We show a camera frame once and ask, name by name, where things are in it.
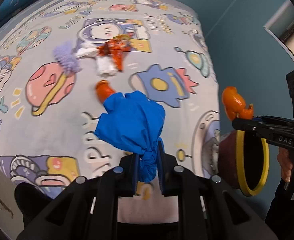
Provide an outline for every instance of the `orange peel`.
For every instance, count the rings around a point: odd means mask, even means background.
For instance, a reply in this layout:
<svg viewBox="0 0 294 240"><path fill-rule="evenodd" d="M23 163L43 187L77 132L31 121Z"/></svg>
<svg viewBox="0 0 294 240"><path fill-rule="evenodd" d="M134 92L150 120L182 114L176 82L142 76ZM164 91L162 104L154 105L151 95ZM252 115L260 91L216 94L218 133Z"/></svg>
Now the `orange peel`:
<svg viewBox="0 0 294 240"><path fill-rule="evenodd" d="M254 115L253 104L246 108L244 98L237 93L235 87L228 86L222 94L222 101L225 107L225 112L229 120L234 120L236 117L243 119L252 119Z"/></svg>
<svg viewBox="0 0 294 240"><path fill-rule="evenodd" d="M107 80L100 80L96 84L95 90L97 97L102 104L110 95L116 93L116 91L109 86L109 82Z"/></svg>

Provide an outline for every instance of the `bed sheet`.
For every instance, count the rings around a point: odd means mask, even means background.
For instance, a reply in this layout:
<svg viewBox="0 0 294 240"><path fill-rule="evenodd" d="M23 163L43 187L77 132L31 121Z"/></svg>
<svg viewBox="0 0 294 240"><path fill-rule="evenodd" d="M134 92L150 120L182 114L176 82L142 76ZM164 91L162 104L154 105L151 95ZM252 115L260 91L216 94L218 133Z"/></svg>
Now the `bed sheet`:
<svg viewBox="0 0 294 240"><path fill-rule="evenodd" d="M54 198L77 176L101 176L126 153L93 131L101 113L92 58L63 85L53 49L72 41L103 45L131 33L124 71L108 77L119 92L139 90L166 111L165 151L196 175L217 172L218 84L195 12L174 0L41 0L0 29L0 169ZM119 201L119 221L177 221L177 199L158 179Z"/></svg>

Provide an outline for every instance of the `purple fluffy toy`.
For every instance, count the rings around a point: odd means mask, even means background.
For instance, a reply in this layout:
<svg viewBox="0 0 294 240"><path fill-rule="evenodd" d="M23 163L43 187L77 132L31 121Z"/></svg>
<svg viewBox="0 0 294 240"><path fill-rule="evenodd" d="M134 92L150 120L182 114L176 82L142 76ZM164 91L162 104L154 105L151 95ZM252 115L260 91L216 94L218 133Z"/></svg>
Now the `purple fluffy toy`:
<svg viewBox="0 0 294 240"><path fill-rule="evenodd" d="M60 63L64 69L64 73L77 73L81 70L78 60L72 53L72 42L66 41L65 43L57 46L53 50L55 59Z"/></svg>

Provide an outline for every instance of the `astronaut cartoon print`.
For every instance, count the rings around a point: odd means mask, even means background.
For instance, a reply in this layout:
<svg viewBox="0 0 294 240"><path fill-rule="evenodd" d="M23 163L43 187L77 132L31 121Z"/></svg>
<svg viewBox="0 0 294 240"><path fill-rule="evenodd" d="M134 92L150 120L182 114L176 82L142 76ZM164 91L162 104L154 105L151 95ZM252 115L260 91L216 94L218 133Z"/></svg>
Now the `astronaut cartoon print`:
<svg viewBox="0 0 294 240"><path fill-rule="evenodd" d="M81 48L83 42L101 46L120 34L131 34L130 51L151 52L150 35L142 21L114 18L85 20L83 28L78 32L76 50Z"/></svg>
<svg viewBox="0 0 294 240"><path fill-rule="evenodd" d="M219 136L219 113L204 113L196 124L191 146L193 170L197 176L209 179L218 173Z"/></svg>

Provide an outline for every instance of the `white plush toy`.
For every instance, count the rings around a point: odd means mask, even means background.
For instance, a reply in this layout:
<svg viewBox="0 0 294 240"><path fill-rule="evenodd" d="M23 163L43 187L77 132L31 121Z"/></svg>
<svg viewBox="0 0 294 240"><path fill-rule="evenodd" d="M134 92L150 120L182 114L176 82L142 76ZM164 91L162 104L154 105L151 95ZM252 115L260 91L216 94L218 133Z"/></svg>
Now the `white plush toy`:
<svg viewBox="0 0 294 240"><path fill-rule="evenodd" d="M91 42L83 42L81 47L76 52L76 58L80 57L92 57L96 59L97 62L97 72L99 75L108 74L114 76L117 73L117 69L114 60L107 56L99 56L97 47Z"/></svg>

